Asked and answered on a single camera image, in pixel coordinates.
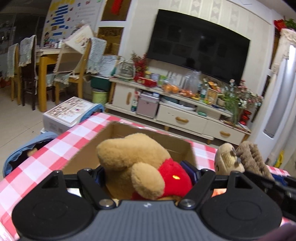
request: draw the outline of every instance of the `flat-screen tv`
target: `flat-screen tv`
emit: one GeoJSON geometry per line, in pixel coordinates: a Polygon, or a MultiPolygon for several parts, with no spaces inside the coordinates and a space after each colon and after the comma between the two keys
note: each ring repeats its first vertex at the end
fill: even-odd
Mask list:
{"type": "Polygon", "coordinates": [[[158,10],[147,58],[195,69],[238,85],[250,40],[218,24],[158,10]]]}

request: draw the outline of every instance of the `framed picture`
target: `framed picture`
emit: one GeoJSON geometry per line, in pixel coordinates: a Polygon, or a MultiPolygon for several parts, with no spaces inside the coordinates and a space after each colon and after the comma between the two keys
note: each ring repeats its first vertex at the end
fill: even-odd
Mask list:
{"type": "Polygon", "coordinates": [[[217,99],[218,99],[218,94],[219,92],[218,91],[215,91],[211,88],[208,88],[207,90],[207,94],[206,94],[206,98],[209,100],[209,98],[213,99],[213,102],[212,104],[216,104],[217,103],[217,99]]]}

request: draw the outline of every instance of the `wall poster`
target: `wall poster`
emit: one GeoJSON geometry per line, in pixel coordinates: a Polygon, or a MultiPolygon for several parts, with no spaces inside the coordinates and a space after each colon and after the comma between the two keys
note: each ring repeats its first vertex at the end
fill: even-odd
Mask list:
{"type": "Polygon", "coordinates": [[[94,32],[103,0],[52,0],[45,20],[41,46],[69,37],[82,20],[94,32]]]}

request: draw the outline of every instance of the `cabinet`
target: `cabinet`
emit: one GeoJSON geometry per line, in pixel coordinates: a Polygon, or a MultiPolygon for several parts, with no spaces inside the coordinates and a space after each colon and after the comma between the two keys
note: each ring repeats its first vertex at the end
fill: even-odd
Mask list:
{"type": "Polygon", "coordinates": [[[209,121],[204,128],[204,135],[218,138],[229,143],[239,145],[244,138],[244,133],[238,132],[232,128],[221,125],[219,123],[209,121]]]}
{"type": "Polygon", "coordinates": [[[196,115],[192,115],[164,105],[159,106],[156,119],[158,121],[169,123],[196,133],[202,133],[206,123],[208,122],[207,119],[202,117],[198,117],[196,115]]]}
{"type": "Polygon", "coordinates": [[[107,103],[105,105],[107,109],[119,111],[147,121],[164,125],[165,130],[168,130],[169,127],[176,128],[178,130],[206,138],[210,141],[217,138],[239,145],[241,141],[246,140],[249,136],[248,132],[226,126],[213,117],[215,115],[231,117],[231,113],[228,111],[219,110],[200,101],[185,98],[177,94],[166,93],[161,88],[149,88],[135,82],[126,82],[116,78],[110,78],[109,81],[116,84],[115,87],[113,87],[114,95],[111,94],[113,96],[113,102],[112,104],[107,103]],[[211,115],[207,117],[199,116],[194,111],[176,109],[176,107],[163,102],[160,102],[155,118],[137,114],[136,112],[131,111],[134,92],[136,89],[155,92],[163,96],[172,97],[174,99],[196,105],[198,110],[204,110],[205,112],[211,113],[211,115]]]}
{"type": "Polygon", "coordinates": [[[125,110],[131,110],[134,92],[135,88],[122,84],[116,84],[112,104],[125,110]]]}

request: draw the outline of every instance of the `red and white checkered tablecloth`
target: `red and white checkered tablecloth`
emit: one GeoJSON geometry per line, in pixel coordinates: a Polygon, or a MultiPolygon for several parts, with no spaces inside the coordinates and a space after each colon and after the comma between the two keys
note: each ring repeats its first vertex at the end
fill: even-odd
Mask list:
{"type": "MultiPolygon", "coordinates": [[[[63,169],[67,162],[110,121],[119,121],[139,128],[157,131],[105,113],[98,113],[74,126],[34,153],[0,182],[0,222],[14,239],[18,239],[11,220],[11,212],[14,206],[52,171],[63,169]]],[[[217,149],[192,141],[188,142],[192,144],[198,168],[214,170],[214,157],[217,149]]],[[[288,172],[284,170],[274,167],[269,169],[275,174],[288,175],[288,172]]],[[[1,230],[0,228],[0,241],[1,237],[9,236],[5,233],[5,229],[1,230]]]]}

